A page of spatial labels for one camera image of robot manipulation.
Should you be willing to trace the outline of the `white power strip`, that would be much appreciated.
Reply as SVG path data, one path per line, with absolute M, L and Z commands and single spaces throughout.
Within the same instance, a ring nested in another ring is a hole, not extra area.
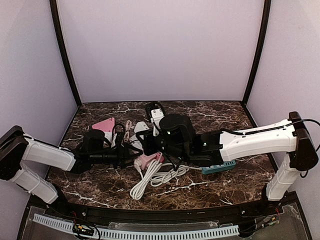
M 134 134 L 132 135 L 132 137 L 129 138 L 129 143 L 140 150 L 143 150 L 143 146 L 141 144 L 141 142 L 137 139 L 136 137 L 136 133 L 141 132 L 141 131 L 145 131 L 145 130 L 149 130 L 150 128 L 147 126 L 147 124 L 144 121 L 140 121 L 136 124 L 135 128 L 134 128 Z

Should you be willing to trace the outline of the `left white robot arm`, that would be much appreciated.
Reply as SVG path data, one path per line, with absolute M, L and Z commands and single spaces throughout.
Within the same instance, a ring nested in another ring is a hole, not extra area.
M 139 148 L 124 141 L 124 133 L 112 135 L 111 143 L 105 133 L 91 129 L 83 135 L 76 150 L 55 146 L 35 139 L 15 125 L 0 138 L 0 178 L 11 181 L 46 204 L 64 200 L 58 187 L 47 182 L 27 167 L 23 161 L 32 161 L 74 174 L 89 171 L 93 165 L 106 164 L 125 168 L 127 161 L 143 154 Z

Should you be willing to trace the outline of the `white and pink cube socket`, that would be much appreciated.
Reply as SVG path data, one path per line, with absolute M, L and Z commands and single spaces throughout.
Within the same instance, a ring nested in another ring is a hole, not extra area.
M 157 160 L 160 163 L 163 163 L 164 157 L 160 152 L 154 153 L 152 155 L 142 154 L 134 160 L 133 166 L 138 172 L 141 172 L 142 170 L 145 170 L 148 168 L 152 160 Z

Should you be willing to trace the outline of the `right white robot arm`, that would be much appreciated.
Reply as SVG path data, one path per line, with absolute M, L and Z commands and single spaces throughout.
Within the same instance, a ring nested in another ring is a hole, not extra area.
M 318 164 L 318 149 L 314 146 L 305 120 L 298 112 L 289 118 L 267 126 L 245 130 L 221 128 L 197 134 L 186 115 L 167 114 L 155 125 L 157 133 L 147 129 L 135 136 L 147 156 L 161 152 L 199 167 L 222 165 L 232 160 L 276 152 L 285 156 L 275 176 L 263 190 L 263 198 L 278 202 L 302 172 Z

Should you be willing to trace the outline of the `pink triangular power socket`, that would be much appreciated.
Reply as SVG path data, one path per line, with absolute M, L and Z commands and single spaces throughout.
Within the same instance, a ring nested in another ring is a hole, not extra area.
M 111 117 L 92 125 L 93 130 L 104 132 L 106 137 L 112 137 L 112 131 L 115 126 L 115 118 Z

